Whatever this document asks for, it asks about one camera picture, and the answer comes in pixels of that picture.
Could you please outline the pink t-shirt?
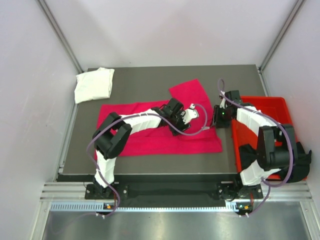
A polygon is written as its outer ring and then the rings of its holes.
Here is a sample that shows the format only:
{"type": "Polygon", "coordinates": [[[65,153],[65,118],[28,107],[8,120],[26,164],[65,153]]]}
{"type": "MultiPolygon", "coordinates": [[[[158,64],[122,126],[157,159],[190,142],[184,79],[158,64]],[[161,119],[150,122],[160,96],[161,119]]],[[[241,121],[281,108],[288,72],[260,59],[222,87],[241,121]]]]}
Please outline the pink t-shirt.
{"type": "Polygon", "coordinates": [[[145,155],[174,155],[174,154],[205,154],[222,152],[222,143],[215,128],[211,127],[214,110],[210,99],[201,83],[190,80],[169,89],[171,96],[180,101],[185,107],[197,104],[199,117],[193,119],[187,135],[173,136],[170,129],[165,127],[147,129],[132,134],[122,157],[145,155]]]}

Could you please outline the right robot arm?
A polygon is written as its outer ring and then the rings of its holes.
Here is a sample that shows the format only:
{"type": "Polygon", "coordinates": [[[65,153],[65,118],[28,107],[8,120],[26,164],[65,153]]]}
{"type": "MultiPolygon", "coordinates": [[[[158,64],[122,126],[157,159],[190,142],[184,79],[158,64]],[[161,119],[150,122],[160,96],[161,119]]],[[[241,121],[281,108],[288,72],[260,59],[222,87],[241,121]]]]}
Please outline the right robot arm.
{"type": "Polygon", "coordinates": [[[231,120],[237,120],[257,136],[255,160],[239,173],[240,181],[233,185],[234,194],[245,198],[251,193],[252,186],[265,183],[269,176],[283,170],[286,174],[281,183],[269,186],[280,187],[287,183],[297,157],[293,126],[280,124],[252,105],[222,102],[214,106],[213,125],[216,128],[227,128],[231,120]]]}

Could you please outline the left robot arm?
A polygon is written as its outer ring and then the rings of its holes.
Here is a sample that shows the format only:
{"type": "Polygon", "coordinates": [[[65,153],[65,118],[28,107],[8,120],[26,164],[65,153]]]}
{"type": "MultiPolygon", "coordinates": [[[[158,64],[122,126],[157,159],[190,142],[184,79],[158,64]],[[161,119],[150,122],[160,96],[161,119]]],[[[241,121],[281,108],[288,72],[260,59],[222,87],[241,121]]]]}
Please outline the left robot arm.
{"type": "Polygon", "coordinates": [[[144,130],[169,126],[174,136],[191,127],[190,122],[198,118],[196,106],[191,104],[184,109],[184,105],[175,98],[160,107],[152,107],[136,114],[137,117],[110,113],[94,133],[99,136],[94,141],[97,161],[96,174],[93,184],[96,192],[102,198],[109,198],[114,191],[114,168],[116,158],[124,150],[130,135],[144,130]]]}

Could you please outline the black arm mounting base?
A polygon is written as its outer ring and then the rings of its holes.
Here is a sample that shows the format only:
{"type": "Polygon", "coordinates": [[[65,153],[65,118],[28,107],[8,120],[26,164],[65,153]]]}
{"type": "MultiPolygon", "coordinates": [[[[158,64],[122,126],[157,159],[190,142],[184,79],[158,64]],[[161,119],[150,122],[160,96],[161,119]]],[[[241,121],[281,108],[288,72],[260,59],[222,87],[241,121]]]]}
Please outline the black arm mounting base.
{"type": "Polygon", "coordinates": [[[238,189],[233,182],[139,182],[111,185],[120,207],[221,207],[225,201],[263,198],[260,185],[238,189]]]}

